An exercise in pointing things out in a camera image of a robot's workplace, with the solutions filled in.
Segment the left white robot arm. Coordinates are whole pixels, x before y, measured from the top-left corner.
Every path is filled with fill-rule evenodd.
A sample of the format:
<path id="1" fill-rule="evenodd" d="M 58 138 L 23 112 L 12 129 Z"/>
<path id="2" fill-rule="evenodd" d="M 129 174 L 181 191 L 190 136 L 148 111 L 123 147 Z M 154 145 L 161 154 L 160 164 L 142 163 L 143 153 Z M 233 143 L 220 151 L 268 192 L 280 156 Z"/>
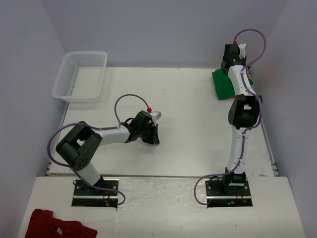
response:
<path id="1" fill-rule="evenodd" d="M 158 119 L 161 112 L 140 111 L 134 118 L 122 122 L 111 129 L 95 129 L 85 122 L 74 125 L 71 131 L 58 143 L 56 152 L 66 164 L 79 176 L 85 188 L 92 195 L 102 191 L 102 176 L 97 172 L 91 160 L 100 146 L 114 143 L 130 143 L 141 139 L 147 144 L 159 144 Z"/>

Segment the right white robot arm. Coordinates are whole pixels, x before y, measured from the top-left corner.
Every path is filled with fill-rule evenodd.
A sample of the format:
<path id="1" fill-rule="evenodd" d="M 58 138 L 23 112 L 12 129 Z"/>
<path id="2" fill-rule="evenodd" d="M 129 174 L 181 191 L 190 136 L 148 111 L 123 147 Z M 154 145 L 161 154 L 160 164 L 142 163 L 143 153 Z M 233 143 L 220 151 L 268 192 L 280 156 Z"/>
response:
<path id="1" fill-rule="evenodd" d="M 221 190 L 232 195 L 246 186 L 245 157 L 251 129 L 258 124 L 261 97 L 256 96 L 247 76 L 246 44 L 226 44 L 221 69 L 233 85 L 235 99 L 228 113 L 232 126 L 230 158 L 222 177 Z"/>

